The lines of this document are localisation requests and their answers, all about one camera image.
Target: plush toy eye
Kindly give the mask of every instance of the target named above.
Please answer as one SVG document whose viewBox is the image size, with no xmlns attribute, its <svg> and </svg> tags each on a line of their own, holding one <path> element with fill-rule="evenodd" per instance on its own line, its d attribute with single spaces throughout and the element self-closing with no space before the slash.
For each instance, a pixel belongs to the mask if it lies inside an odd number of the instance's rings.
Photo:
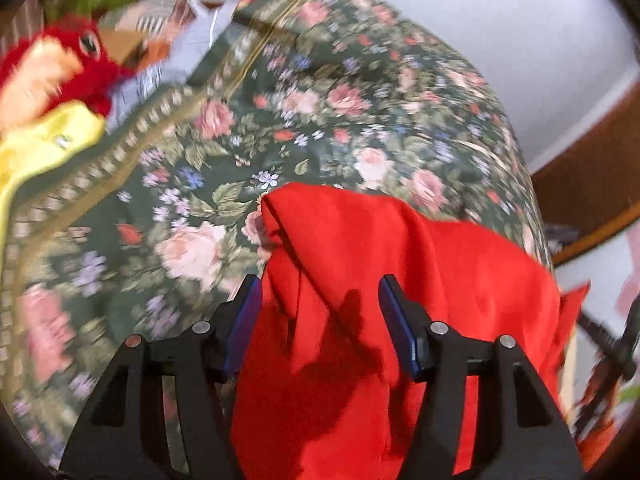
<svg viewBox="0 0 640 480">
<path fill-rule="evenodd" d="M 93 59 L 100 59 L 100 42 L 93 32 L 83 32 L 78 40 L 82 53 Z"/>
</svg>

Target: floral bedspread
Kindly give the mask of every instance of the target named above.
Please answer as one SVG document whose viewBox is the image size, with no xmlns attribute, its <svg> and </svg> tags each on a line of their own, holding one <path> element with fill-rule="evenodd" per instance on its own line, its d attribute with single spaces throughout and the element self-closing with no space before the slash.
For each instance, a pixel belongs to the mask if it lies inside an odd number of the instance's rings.
<svg viewBox="0 0 640 480">
<path fill-rule="evenodd" d="M 261 273 L 260 198 L 293 181 L 477 222 L 549 266 L 513 132 L 467 60 L 381 0 L 257 0 L 188 85 L 14 199 L 1 391 L 43 460 L 127 335 L 175 335 Z"/>
</svg>

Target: stuffed animal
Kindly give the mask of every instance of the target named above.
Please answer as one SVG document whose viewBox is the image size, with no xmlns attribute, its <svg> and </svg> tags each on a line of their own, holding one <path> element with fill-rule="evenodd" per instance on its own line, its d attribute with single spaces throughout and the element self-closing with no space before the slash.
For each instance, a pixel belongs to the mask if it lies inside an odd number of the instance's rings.
<svg viewBox="0 0 640 480">
<path fill-rule="evenodd" d="M 0 132 L 72 100 L 105 116 L 110 88 L 131 76 L 109 58 L 94 23 L 74 18 L 47 27 L 18 43 L 0 64 Z"/>
</svg>

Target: red object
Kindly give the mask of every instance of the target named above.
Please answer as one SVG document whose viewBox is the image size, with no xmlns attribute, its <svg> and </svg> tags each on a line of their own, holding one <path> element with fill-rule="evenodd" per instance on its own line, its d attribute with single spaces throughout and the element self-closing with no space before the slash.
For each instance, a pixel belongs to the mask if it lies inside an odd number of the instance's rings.
<svg viewBox="0 0 640 480">
<path fill-rule="evenodd" d="M 399 370 L 378 304 L 384 274 L 462 335 L 513 335 L 554 384 L 577 311 L 505 238 L 331 187 L 289 184 L 261 210 L 274 249 L 232 426 L 248 479 L 396 478 L 424 385 Z M 470 465 L 477 395 L 468 380 L 457 471 Z"/>
<path fill-rule="evenodd" d="M 50 97 L 49 107 L 45 113 L 59 104 L 79 100 L 84 102 L 92 112 L 106 116 L 111 110 L 109 90 L 121 79 L 132 77 L 134 72 L 121 67 L 109 58 L 95 23 L 82 18 L 67 18 L 64 22 L 46 27 L 36 36 L 18 43 L 0 64 L 0 88 L 32 43 L 43 36 L 56 38 L 62 46 L 73 50 L 83 66 L 81 73 L 60 85 L 59 94 Z M 94 54 L 82 47 L 82 38 L 88 37 L 97 46 Z"/>
<path fill-rule="evenodd" d="M 607 447 L 613 442 L 618 430 L 613 420 L 602 427 L 594 428 L 587 437 L 578 443 L 578 451 L 582 457 L 584 470 L 588 471 L 600 459 Z"/>
<path fill-rule="evenodd" d="M 142 233 L 131 224 L 118 224 L 118 232 L 125 245 L 138 245 L 142 241 Z"/>
</svg>

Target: metal screw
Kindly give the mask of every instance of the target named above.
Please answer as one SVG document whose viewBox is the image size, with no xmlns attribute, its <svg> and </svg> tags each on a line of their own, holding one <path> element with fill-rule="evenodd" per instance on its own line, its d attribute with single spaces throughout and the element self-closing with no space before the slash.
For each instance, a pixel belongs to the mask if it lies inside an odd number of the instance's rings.
<svg viewBox="0 0 640 480">
<path fill-rule="evenodd" d="M 434 321 L 433 323 L 431 323 L 430 328 L 434 334 L 439 335 L 446 334 L 449 331 L 449 327 L 441 321 Z"/>
<path fill-rule="evenodd" d="M 127 337 L 124 340 L 124 344 L 127 345 L 129 348 L 135 348 L 140 343 L 142 343 L 142 337 L 139 336 L 138 334 L 131 334 L 129 337 Z"/>
<path fill-rule="evenodd" d="M 516 346 L 516 340 L 510 335 L 501 335 L 500 344 L 505 348 L 513 348 L 514 346 Z"/>
<path fill-rule="evenodd" d="M 207 333 L 210 328 L 211 325 L 209 324 L 209 321 L 199 321 L 193 324 L 191 330 L 193 330 L 196 334 L 204 334 Z"/>
<path fill-rule="evenodd" d="M 66 150 L 66 147 L 68 146 L 70 140 L 71 139 L 69 139 L 67 136 L 59 136 L 56 138 L 56 144 L 63 150 Z"/>
</svg>

